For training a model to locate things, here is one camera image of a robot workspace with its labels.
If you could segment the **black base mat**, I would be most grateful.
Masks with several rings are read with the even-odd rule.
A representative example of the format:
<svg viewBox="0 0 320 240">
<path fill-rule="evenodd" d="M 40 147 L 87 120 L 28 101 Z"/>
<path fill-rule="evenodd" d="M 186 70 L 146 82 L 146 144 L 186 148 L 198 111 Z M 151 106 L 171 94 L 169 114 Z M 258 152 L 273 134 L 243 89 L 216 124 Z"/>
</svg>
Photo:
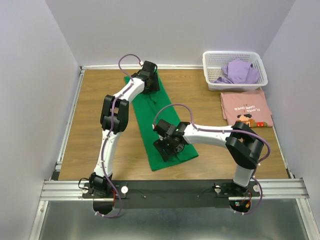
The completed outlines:
<svg viewBox="0 0 320 240">
<path fill-rule="evenodd" d="M 231 179 L 214 180 L 114 180 L 106 187 L 88 182 L 81 188 L 84 199 L 93 199 L 93 208 L 109 212 L 124 209 L 233 208 L 247 213 L 260 188 L 253 180 L 248 187 Z"/>
</svg>

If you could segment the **aluminium left rail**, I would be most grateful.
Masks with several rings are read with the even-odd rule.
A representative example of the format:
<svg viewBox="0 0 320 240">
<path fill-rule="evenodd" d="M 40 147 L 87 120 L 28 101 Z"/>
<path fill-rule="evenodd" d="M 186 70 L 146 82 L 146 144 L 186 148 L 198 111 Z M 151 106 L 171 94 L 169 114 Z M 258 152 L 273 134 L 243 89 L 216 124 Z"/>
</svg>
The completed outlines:
<svg viewBox="0 0 320 240">
<path fill-rule="evenodd" d="M 52 175 L 50 177 L 50 180 L 52 180 L 52 181 L 57 181 L 59 179 L 59 175 L 60 175 L 60 171 L 61 171 L 61 168 L 62 168 L 62 163 L 63 163 L 63 160 L 64 160 L 64 155 L 65 155 L 65 151 L 66 151 L 66 147 L 67 147 L 67 143 L 68 143 L 68 138 L 69 138 L 69 135 L 70 135 L 72 122 L 73 122 L 73 118 L 74 118 L 75 111 L 76 111 L 77 102 L 78 102 L 78 98 L 79 98 L 79 94 L 80 94 L 83 78 L 84 78 L 84 75 L 85 75 L 85 70 L 83 69 L 83 67 L 80 66 L 79 69 L 80 69 L 79 78 L 78 78 L 78 81 L 77 81 L 74 97 L 73 97 L 73 100 L 72 100 L 70 113 L 69 113 L 69 116 L 68 116 L 68 119 L 67 119 L 67 122 L 66 122 L 66 128 L 65 128 L 65 131 L 64 131 L 62 143 L 60 145 L 60 149 L 59 149 L 59 153 L 58 153 L 58 156 L 57 156 L 57 160 L 55 162 L 53 173 L 52 173 Z"/>
</svg>

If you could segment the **white plastic basket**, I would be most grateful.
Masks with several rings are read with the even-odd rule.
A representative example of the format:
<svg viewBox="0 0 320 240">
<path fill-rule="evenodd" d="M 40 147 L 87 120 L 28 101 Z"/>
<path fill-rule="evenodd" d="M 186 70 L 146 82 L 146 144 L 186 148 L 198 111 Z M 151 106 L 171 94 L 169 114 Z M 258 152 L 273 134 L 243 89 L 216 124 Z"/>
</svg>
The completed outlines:
<svg viewBox="0 0 320 240">
<path fill-rule="evenodd" d="M 206 51 L 202 54 L 210 91 L 253 91 L 268 84 L 260 55 L 250 51 Z"/>
</svg>

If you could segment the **purple t shirt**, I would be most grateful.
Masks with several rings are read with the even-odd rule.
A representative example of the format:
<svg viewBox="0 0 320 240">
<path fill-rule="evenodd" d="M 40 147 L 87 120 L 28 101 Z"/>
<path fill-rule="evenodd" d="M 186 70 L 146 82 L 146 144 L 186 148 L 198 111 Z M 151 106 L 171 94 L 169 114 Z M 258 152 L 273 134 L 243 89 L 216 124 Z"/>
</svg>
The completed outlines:
<svg viewBox="0 0 320 240">
<path fill-rule="evenodd" d="M 256 84 L 260 78 L 259 71 L 252 63 L 235 59 L 221 67 L 223 76 L 214 80 L 215 84 Z"/>
</svg>

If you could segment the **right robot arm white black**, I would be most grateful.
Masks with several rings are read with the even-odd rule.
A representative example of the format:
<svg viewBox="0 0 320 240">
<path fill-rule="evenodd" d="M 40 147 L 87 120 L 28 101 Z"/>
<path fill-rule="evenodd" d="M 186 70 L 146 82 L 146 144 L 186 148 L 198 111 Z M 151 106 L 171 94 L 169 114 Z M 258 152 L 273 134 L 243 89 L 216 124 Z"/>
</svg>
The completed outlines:
<svg viewBox="0 0 320 240">
<path fill-rule="evenodd" d="M 226 148 L 236 163 L 235 174 L 230 183 L 230 191 L 236 196 L 247 192 L 266 145 L 260 136 L 242 122 L 218 127 L 184 121 L 174 125 L 161 119 L 152 129 L 159 136 L 153 145 L 164 162 L 181 153 L 187 145 L 204 144 Z"/>
</svg>

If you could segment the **aluminium front rail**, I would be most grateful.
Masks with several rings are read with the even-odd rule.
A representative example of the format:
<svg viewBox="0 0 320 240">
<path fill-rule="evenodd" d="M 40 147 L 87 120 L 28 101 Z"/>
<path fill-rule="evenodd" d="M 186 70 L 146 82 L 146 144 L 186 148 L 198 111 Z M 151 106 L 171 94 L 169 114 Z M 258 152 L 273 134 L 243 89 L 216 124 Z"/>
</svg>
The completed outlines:
<svg viewBox="0 0 320 240">
<path fill-rule="evenodd" d="M 114 197 L 128 199 L 134 194 L 147 197 L 192 197 L 202 198 L 212 194 L 218 198 L 238 199 L 307 199 L 304 180 L 298 179 L 260 179 L 251 180 L 246 190 L 236 190 L 230 180 L 115 180 L 117 192 L 98 195 L 90 189 L 89 182 L 45 181 L 40 199 L 42 201 L 113 200 Z"/>
</svg>

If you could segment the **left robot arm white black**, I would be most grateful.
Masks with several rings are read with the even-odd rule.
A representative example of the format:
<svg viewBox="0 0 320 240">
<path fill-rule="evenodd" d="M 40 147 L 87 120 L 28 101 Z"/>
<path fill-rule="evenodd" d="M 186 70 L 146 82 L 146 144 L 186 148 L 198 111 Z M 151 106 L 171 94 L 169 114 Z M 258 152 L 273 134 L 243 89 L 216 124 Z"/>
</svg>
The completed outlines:
<svg viewBox="0 0 320 240">
<path fill-rule="evenodd" d="M 116 94 L 106 95 L 102 104 L 100 124 L 102 142 L 96 166 L 89 177 L 89 187 L 99 197 L 107 197 L 114 189 L 111 183 L 113 161 L 121 134 L 129 122 L 129 105 L 139 94 L 160 90 L 158 66 L 140 62 L 141 69 L 129 75 L 129 82 Z"/>
</svg>

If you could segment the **folded pink t shirt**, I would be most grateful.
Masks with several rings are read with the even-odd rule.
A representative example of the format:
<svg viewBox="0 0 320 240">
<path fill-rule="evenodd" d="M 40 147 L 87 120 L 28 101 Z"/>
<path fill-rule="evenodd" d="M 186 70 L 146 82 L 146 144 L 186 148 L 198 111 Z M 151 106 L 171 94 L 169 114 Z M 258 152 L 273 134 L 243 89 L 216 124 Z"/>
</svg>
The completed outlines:
<svg viewBox="0 0 320 240">
<path fill-rule="evenodd" d="M 222 117 L 229 125 L 236 122 L 251 128 L 273 127 L 272 112 L 263 90 L 222 92 L 220 94 Z"/>
</svg>

